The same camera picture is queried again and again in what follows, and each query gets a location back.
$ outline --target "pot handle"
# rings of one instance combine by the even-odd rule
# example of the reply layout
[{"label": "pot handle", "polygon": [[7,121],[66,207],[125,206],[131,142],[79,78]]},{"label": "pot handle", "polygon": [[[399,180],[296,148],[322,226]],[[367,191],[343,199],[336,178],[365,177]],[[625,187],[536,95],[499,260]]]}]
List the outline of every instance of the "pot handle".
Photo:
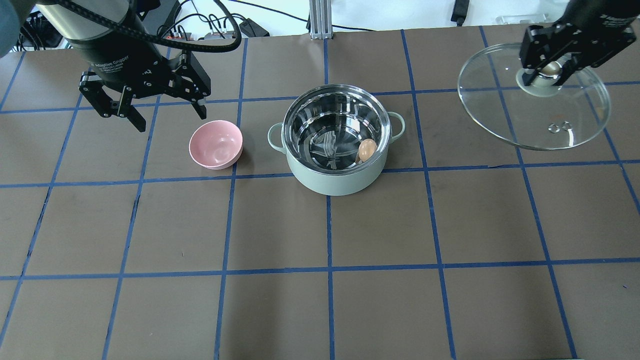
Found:
[{"label": "pot handle", "polygon": [[393,111],[388,111],[387,113],[390,116],[393,116],[396,119],[400,120],[400,123],[402,124],[402,129],[400,130],[400,132],[397,135],[391,136],[391,141],[389,143],[393,143],[394,141],[398,140],[398,138],[402,136],[402,134],[404,134],[404,129],[406,128],[406,126],[404,124],[404,118],[402,117],[402,115],[394,113]]},{"label": "pot handle", "polygon": [[269,132],[267,133],[267,140],[269,140],[269,145],[271,145],[271,147],[274,150],[280,151],[283,154],[287,154],[287,151],[284,149],[283,147],[277,146],[275,145],[272,141],[271,141],[271,135],[273,134],[273,132],[275,131],[275,129],[279,126],[280,127],[280,138],[282,139],[282,125],[283,123],[279,122],[277,124],[275,124],[274,126],[271,126],[271,128],[269,128]]}]

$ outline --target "brown egg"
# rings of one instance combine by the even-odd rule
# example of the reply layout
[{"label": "brown egg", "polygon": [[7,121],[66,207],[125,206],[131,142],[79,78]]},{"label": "brown egg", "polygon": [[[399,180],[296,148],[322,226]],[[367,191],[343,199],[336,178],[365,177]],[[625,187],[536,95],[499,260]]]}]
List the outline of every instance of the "brown egg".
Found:
[{"label": "brown egg", "polygon": [[362,140],[358,147],[358,156],[362,162],[365,162],[373,155],[374,152],[376,152],[377,148],[378,144],[376,144],[373,139]]}]

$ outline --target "thick black hose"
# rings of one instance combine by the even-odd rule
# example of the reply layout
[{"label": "thick black hose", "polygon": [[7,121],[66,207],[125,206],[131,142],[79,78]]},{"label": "thick black hose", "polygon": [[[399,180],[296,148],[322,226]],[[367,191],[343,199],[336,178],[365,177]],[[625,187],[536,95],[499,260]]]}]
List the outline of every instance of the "thick black hose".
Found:
[{"label": "thick black hose", "polygon": [[222,5],[220,0],[214,0],[214,2],[220,7],[220,9],[225,13],[227,17],[231,18],[231,25],[233,25],[234,31],[236,32],[236,39],[231,44],[227,44],[227,45],[197,45],[197,44],[192,44],[190,42],[171,41],[165,38],[149,35],[142,31],[138,31],[138,30],[129,28],[127,26],[121,25],[115,21],[112,21],[99,14],[96,14],[91,10],[83,8],[82,6],[79,6],[78,4],[75,4],[69,0],[53,0],[53,2],[71,12],[74,12],[84,17],[85,19],[91,20],[96,24],[102,25],[105,28],[111,29],[123,35],[127,35],[128,37],[132,37],[142,41],[152,42],[153,44],[157,44],[157,45],[172,47],[174,49],[195,51],[200,53],[226,53],[226,52],[237,49],[240,46],[240,43],[242,41],[240,28],[238,27],[238,24],[231,17],[231,14],[227,10],[227,8],[224,5]]}]

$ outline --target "pot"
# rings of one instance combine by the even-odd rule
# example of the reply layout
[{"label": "pot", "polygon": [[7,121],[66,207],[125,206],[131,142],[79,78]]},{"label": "pot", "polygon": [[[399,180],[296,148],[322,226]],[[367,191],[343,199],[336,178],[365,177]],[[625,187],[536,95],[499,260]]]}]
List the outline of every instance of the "pot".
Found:
[{"label": "pot", "polygon": [[[389,115],[402,124],[391,135]],[[282,146],[272,141],[280,129]],[[299,96],[284,121],[267,133],[272,148],[287,156],[293,175],[307,188],[324,195],[358,192],[378,178],[388,147],[404,133],[400,114],[387,112],[370,93],[351,85],[319,86]],[[356,162],[358,147],[373,139],[377,148],[365,162]]]}]

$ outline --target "power adapter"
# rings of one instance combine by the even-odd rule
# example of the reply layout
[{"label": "power adapter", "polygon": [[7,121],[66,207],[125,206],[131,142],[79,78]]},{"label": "power adapter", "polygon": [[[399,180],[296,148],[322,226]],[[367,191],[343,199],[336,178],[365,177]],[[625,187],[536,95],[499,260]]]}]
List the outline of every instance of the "power adapter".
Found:
[{"label": "power adapter", "polygon": [[240,31],[250,38],[269,36],[268,31],[249,18],[242,21],[238,26],[240,27]]}]

